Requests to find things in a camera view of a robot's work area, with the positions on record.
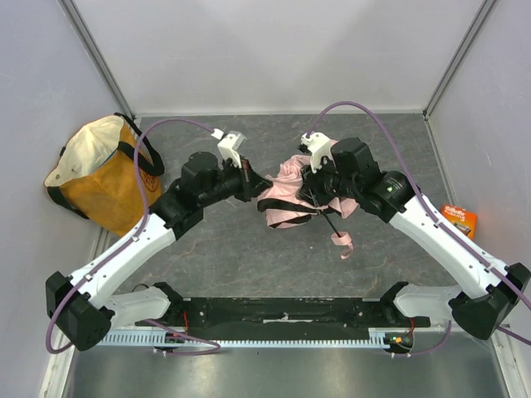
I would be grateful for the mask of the pink and black folding umbrella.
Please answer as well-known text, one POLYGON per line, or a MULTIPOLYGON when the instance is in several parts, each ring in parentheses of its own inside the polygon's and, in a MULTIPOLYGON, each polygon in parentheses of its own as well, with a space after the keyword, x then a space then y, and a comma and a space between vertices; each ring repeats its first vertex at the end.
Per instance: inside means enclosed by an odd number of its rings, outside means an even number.
POLYGON ((272 187, 257 198, 257 210, 265 214, 271 229, 288 229, 303 225, 316 216, 328 218, 337 214, 345 219, 358 208, 354 199, 318 197, 316 192, 304 187, 304 174, 312 177, 310 155, 295 154, 284 161, 276 176, 267 176, 272 187))

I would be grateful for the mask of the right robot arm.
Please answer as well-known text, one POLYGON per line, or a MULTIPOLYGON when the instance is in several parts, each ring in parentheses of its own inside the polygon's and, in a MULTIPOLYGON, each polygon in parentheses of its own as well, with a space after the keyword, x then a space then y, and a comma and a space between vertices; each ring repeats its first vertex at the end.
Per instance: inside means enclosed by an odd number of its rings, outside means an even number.
POLYGON ((487 340, 521 301, 529 269, 507 265, 481 249, 404 174, 381 171, 359 138, 334 141, 313 133, 302 137, 300 151, 309 155, 302 195, 319 204, 354 199, 362 210, 414 240, 455 280, 450 287, 400 284, 392 302, 401 315, 450 320, 487 340))

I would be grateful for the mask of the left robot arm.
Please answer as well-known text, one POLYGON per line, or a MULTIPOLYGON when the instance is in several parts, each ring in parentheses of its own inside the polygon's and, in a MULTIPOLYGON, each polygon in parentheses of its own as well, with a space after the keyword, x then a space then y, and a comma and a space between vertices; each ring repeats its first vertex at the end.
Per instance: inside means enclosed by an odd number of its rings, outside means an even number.
POLYGON ((212 153, 192 154, 180 178, 149 208, 146 216, 106 252, 65 276, 56 271, 45 282, 50 328, 69 344, 86 351, 98 344, 121 318, 136 323, 161 318, 170 298, 158 287, 123 295, 115 290, 147 260, 183 237, 204 215, 206 207, 229 197, 242 202, 257 198, 272 186, 246 158, 219 161, 212 153))

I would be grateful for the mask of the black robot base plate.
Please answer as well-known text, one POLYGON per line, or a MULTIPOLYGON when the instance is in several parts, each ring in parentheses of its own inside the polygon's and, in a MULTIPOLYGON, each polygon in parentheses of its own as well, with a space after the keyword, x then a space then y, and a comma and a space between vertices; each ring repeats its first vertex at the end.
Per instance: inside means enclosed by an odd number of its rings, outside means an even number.
POLYGON ((184 298, 168 284, 154 285, 170 300, 159 322, 185 326, 207 340, 365 339, 369 328, 428 328, 428 317, 402 315, 392 303, 403 282, 381 298, 184 298))

